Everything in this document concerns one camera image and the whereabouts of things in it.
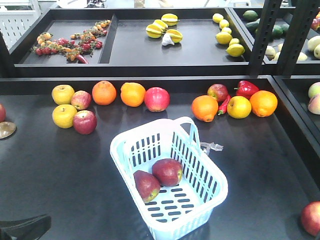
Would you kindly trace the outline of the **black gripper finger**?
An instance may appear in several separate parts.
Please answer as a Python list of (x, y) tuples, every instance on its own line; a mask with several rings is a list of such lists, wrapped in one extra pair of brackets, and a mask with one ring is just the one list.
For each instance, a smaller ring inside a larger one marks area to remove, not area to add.
[(52, 218), (47, 214), (27, 219), (1, 221), (1, 240), (39, 240), (52, 226)]

